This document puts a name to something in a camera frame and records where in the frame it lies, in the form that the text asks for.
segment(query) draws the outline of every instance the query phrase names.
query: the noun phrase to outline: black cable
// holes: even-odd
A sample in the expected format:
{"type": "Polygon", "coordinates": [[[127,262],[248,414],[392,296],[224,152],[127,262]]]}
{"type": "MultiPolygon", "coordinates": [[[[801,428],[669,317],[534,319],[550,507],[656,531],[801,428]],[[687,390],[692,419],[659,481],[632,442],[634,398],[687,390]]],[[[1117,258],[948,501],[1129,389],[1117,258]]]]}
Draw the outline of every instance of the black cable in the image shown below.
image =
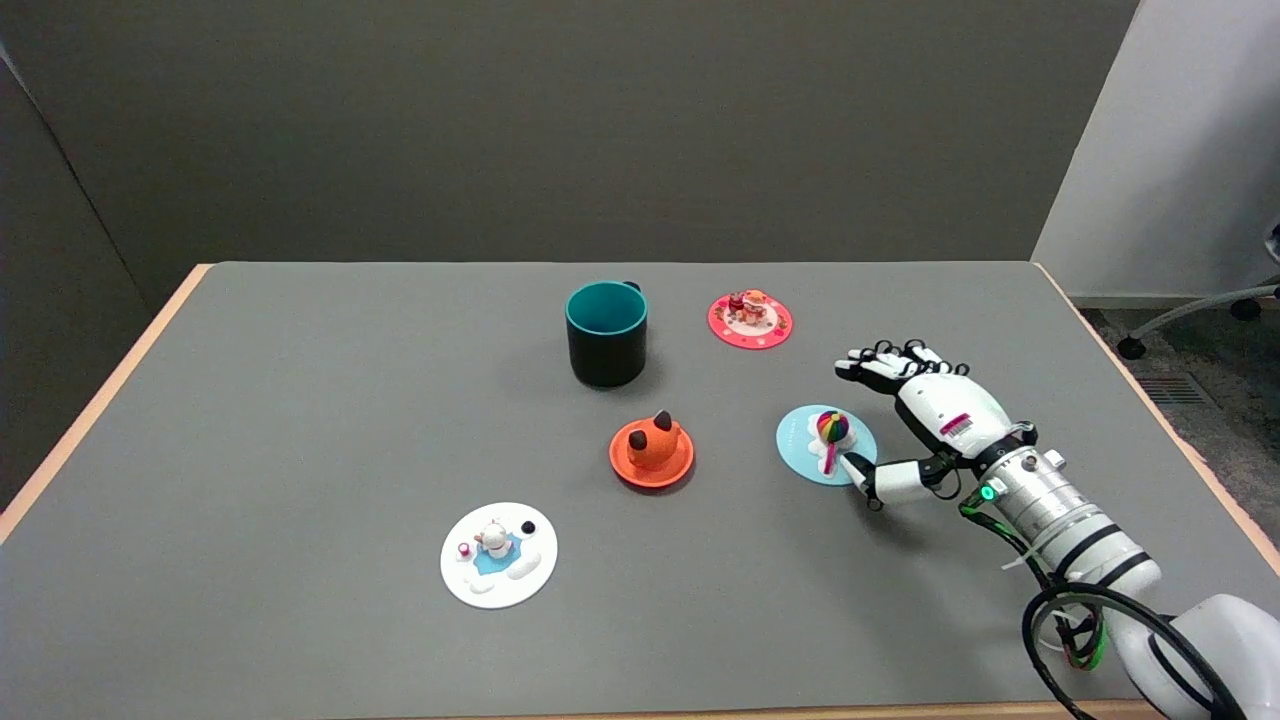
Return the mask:
{"type": "Polygon", "coordinates": [[[956,477],[956,489],[955,489],[955,492],[952,492],[951,495],[938,495],[938,488],[929,488],[929,492],[933,493],[933,497],[936,497],[938,500],[955,500],[955,498],[960,497],[960,491],[964,488],[964,480],[960,479],[960,470],[959,469],[956,469],[955,477],[956,477]]]}
{"type": "MultiPolygon", "coordinates": [[[[1039,566],[1039,562],[1037,562],[1037,560],[1030,556],[1030,550],[1027,547],[1027,543],[1021,541],[1021,538],[1019,538],[1012,533],[1006,532],[1002,528],[1001,523],[995,518],[992,518],[991,515],[977,511],[973,507],[970,507],[969,512],[965,512],[963,510],[964,507],[965,503],[961,503],[961,511],[960,511],[961,518],[969,520],[970,523],[974,523],[979,528],[991,530],[997,537],[1000,537],[1000,539],[1009,543],[1009,546],[1018,552],[1019,557],[1024,557],[1027,569],[1030,570],[1032,575],[1036,577],[1036,583],[1039,585],[1042,591],[1046,591],[1048,588],[1060,584],[1060,579],[1056,575],[1046,573],[1044,569],[1039,566]]],[[[1053,616],[1055,629],[1057,630],[1057,637],[1062,643],[1062,651],[1066,655],[1068,662],[1076,670],[1084,669],[1082,664],[1088,661],[1089,656],[1093,655],[1093,652],[1098,647],[1098,643],[1102,639],[1102,611],[1096,606],[1087,606],[1087,607],[1089,610],[1089,616],[1085,618],[1082,621],[1082,624],[1075,628],[1073,628],[1071,624],[1068,623],[1065,619],[1059,618],[1056,615],[1053,616]],[[1088,639],[1084,641],[1084,644],[1078,647],[1075,638],[1076,635],[1088,632],[1083,630],[1083,628],[1085,626],[1084,624],[1091,620],[1093,621],[1092,632],[1089,632],[1089,637],[1088,639]]]]}
{"type": "Polygon", "coordinates": [[[1032,661],[1032,667],[1036,674],[1039,675],[1044,687],[1048,692],[1053,694],[1053,698],[1071,714],[1073,717],[1078,720],[1093,720],[1093,716],[1088,712],[1080,710],[1071,696],[1066,694],[1065,691],[1053,679],[1053,674],[1050,671],[1048,665],[1039,655],[1039,650],[1036,647],[1036,637],[1039,633],[1041,625],[1044,624],[1050,616],[1052,616],[1055,610],[1060,610],[1069,605],[1084,605],[1084,606],[1105,606],[1117,612],[1126,615],[1128,618],[1137,620],[1143,624],[1148,630],[1158,635],[1165,643],[1174,648],[1181,659],[1190,665],[1196,675],[1208,685],[1210,693],[1213,697],[1213,703],[1210,707],[1211,716],[1217,720],[1244,720],[1244,711],[1240,708],[1239,702],[1236,702],[1235,696],[1228,689],[1226,684],[1222,683],[1222,678],[1217,675],[1213,667],[1204,660],[1204,656],[1196,650],[1196,647],[1188,641],[1178,628],[1169,624],[1167,620],[1153,612],[1146,605],[1133,600],[1129,596],[1121,594],[1111,588],[1103,585],[1096,585],[1091,583],[1061,583],[1055,587],[1041,591],[1030,602],[1027,603],[1027,610],[1023,611],[1023,647],[1027,650],[1027,657],[1032,661]]]}

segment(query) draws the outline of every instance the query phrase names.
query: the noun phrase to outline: carpet floor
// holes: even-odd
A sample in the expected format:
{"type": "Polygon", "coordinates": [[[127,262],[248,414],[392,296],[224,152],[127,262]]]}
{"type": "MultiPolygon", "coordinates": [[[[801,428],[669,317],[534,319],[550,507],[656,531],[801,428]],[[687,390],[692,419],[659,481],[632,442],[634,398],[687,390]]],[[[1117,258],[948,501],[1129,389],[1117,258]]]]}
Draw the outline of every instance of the carpet floor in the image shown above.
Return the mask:
{"type": "MultiPolygon", "coordinates": [[[[1083,310],[1115,350],[1149,310],[1083,310]]],[[[1135,375],[1188,373],[1204,389],[1202,405],[1158,405],[1222,486],[1280,544],[1280,313],[1240,322],[1225,310],[1175,320],[1143,338],[1147,354],[1125,360],[1135,375]]]]}

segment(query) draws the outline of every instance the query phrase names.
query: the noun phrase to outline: floor vent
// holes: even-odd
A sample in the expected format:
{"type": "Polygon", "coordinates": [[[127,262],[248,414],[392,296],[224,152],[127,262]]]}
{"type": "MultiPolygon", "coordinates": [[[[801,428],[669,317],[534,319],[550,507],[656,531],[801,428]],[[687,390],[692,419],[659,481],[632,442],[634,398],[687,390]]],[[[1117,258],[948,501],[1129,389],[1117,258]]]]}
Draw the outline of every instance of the floor vent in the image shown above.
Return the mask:
{"type": "Polygon", "coordinates": [[[1134,379],[1156,405],[1212,405],[1189,373],[1138,373],[1134,379]]]}

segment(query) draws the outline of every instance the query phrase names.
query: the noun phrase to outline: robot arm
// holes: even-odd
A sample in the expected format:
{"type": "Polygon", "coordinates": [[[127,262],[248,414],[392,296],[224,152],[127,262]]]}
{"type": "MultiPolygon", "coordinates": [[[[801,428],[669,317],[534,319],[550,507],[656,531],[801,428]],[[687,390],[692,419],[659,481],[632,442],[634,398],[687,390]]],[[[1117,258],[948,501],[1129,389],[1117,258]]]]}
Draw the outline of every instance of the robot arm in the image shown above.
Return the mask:
{"type": "MultiPolygon", "coordinates": [[[[968,378],[966,365],[946,363],[918,340],[902,347],[881,341],[836,361],[836,374],[893,395],[899,416],[933,454],[883,465],[845,455],[841,466],[869,507],[929,497],[947,471],[966,469],[979,483],[973,497],[996,507],[1061,587],[1088,583],[1137,605],[1151,596],[1160,566],[1066,480],[1057,452],[1037,450],[1030,423],[1011,421],[991,393],[968,378]]],[[[1164,637],[1116,607],[1101,612],[1130,680],[1156,708],[1178,719],[1211,716],[1208,684],[1164,637]]],[[[1199,652],[1249,717],[1280,712],[1275,618],[1238,597],[1215,596],[1169,625],[1199,652]]]]}

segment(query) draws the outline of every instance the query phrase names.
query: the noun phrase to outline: gray tabletop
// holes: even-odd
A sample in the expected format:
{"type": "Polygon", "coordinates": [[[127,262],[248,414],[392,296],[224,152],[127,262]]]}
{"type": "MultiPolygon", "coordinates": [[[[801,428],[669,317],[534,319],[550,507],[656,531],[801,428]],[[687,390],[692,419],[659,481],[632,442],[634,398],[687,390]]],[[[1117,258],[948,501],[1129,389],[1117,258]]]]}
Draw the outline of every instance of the gray tabletop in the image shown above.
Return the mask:
{"type": "MultiPolygon", "coordinates": [[[[792,475],[792,407],[856,413],[831,363],[922,337],[1016,418],[1165,571],[1280,614],[1280,580],[1034,266],[223,264],[0,550],[5,717],[388,717],[1044,700],[1018,620],[1034,583],[955,503],[865,511],[792,475]],[[635,279],[650,359],[584,388],[564,297],[635,279]],[[748,352],[707,329],[759,286],[795,314],[748,352]],[[618,483],[604,447],[666,407],[692,480],[618,483]],[[503,434],[494,441],[493,432],[503,434]],[[495,501],[543,510],[559,564],[509,610],[444,588],[440,543],[495,501]]],[[[1134,697],[1119,662],[1069,692],[1134,697]]]]}

